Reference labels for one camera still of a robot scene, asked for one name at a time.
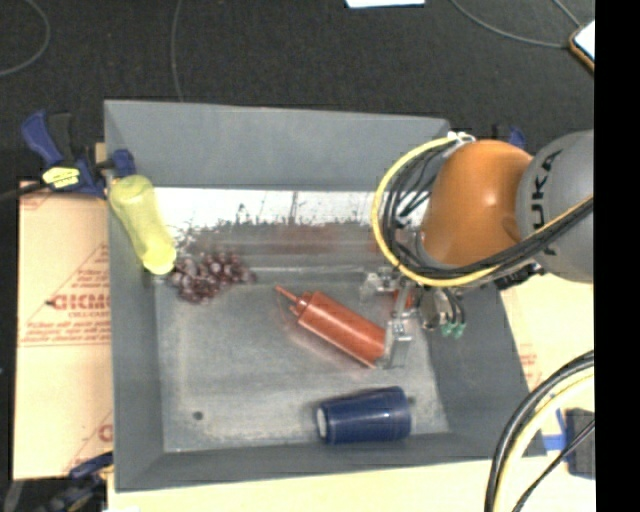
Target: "cardboard sheet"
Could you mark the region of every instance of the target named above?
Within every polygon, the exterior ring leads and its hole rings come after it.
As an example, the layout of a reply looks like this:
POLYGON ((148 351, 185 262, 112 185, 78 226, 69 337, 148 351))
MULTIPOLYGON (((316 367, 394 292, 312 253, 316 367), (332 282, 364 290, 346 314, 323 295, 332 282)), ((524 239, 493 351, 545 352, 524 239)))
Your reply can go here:
POLYGON ((64 476, 113 442, 107 206, 20 202, 13 478, 64 476))

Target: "cardboard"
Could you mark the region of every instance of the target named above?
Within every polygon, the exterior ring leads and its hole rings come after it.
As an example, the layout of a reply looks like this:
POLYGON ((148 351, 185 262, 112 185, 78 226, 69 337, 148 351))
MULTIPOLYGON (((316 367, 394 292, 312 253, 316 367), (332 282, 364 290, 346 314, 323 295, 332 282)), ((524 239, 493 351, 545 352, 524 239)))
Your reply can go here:
MULTIPOLYGON (((518 464, 510 502, 553 459, 535 457, 518 464)), ((450 512, 482 510, 490 461, 411 469, 358 472, 340 476, 288 478, 238 484, 202 485, 152 492, 116 493, 108 476, 109 512, 450 512)), ((595 512, 595 481, 558 468, 527 503, 527 510, 595 512)))
POLYGON ((20 201, 13 478, 65 476, 112 449, 107 205, 20 201))

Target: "yellow cable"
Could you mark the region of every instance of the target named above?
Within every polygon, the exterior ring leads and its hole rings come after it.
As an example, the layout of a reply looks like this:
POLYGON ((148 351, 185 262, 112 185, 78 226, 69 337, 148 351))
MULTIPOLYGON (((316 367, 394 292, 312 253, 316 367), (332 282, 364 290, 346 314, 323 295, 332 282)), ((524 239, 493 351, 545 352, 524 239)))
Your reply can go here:
MULTIPOLYGON (((414 158, 419 157, 420 155, 422 155, 423 153, 426 153, 427 151, 431 151, 432 149, 436 149, 436 148, 439 148, 440 146, 444 146, 445 144, 448 144, 454 140, 460 140, 460 139, 457 136, 449 136, 449 137, 442 137, 439 139, 435 139, 412 149, 411 151, 409 151, 408 153, 400 157, 385 173, 385 175, 382 177, 382 180, 380 180, 380 183, 378 185, 378 188, 376 189, 375 195, 373 196, 373 203, 371 206, 371 228, 373 230, 373 236, 376 240, 376 243, 378 244, 378 247, 380 248, 380 251, 382 251, 382 254, 384 255, 384 257, 387 259, 387 261, 389 261, 389 263, 391 263, 391 265, 393 265, 394 268, 397 268, 409 279, 412 279, 413 281, 426 286, 436 286, 436 287, 463 286, 490 274, 491 272, 497 270, 499 267, 499 266, 493 266, 486 269, 471 272, 464 276, 450 278, 450 279, 434 279, 430 277, 425 277, 405 267, 400 262, 400 260, 396 257, 396 255, 393 254, 393 252, 391 252, 391 249, 389 249, 386 242, 384 241, 384 237, 382 236, 382 229, 380 228, 379 210, 380 210, 380 205, 382 204, 384 191, 386 190, 387 185, 389 184, 391 179, 396 175, 396 173, 400 169, 402 169, 414 158)), ((567 215, 570 215, 571 213, 573 213, 573 211, 575 211, 577 208, 582 206, 582 204, 584 204, 585 202, 589 201, 592 197, 593 195, 589 195, 588 197, 580 201, 578 204, 569 208, 562 215, 559 215, 558 217, 554 218, 553 220, 545 224, 543 227, 531 233, 524 240, 527 240, 528 238, 534 235, 537 235, 546 229, 549 229, 551 226, 555 225, 556 223, 564 219, 567 215)))
POLYGON ((540 430, 540 427, 550 416, 555 414, 558 409, 561 409, 566 403, 571 400, 575 395, 584 391, 584 389, 591 385, 595 377, 595 370, 589 368, 586 370, 586 374, 581 372, 581 377, 566 385, 563 389, 556 392, 556 395, 552 397, 544 406, 542 406, 524 426, 515 442, 513 443, 511 450, 507 454, 505 459, 498 487, 496 488, 496 498, 493 509, 495 511, 511 510, 511 508, 505 508, 506 492, 509 486, 507 481, 513 473, 513 465, 522 457, 526 451, 529 443, 535 436, 536 432, 540 430))

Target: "red squeeze bottle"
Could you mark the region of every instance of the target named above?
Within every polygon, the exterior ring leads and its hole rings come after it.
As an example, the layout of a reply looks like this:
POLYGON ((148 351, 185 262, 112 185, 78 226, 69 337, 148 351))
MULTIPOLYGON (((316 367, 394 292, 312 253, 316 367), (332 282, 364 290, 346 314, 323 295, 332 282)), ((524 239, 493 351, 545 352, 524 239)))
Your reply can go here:
POLYGON ((300 297, 275 287, 295 305, 289 306, 298 324, 314 332, 370 368, 384 354, 385 330, 351 311, 322 292, 304 292, 300 297))

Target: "cable bundle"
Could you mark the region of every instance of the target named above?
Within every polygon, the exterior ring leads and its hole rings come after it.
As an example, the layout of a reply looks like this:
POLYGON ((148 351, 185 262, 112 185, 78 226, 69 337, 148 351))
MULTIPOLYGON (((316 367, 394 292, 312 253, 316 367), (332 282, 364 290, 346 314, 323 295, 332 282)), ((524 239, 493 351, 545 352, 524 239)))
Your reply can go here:
POLYGON ((519 243, 493 256, 455 268, 430 265, 417 251, 400 243, 396 232, 406 226, 405 217, 430 195, 435 175, 429 176, 426 172, 429 162, 436 155, 470 139, 465 134, 452 134, 408 152, 383 176, 373 199, 371 225, 380 250, 395 268, 424 286, 464 286, 481 278, 513 271, 593 211, 593 195, 590 195, 519 243), (417 165, 420 158, 422 166, 417 165), (413 197, 400 210, 411 194, 413 197))

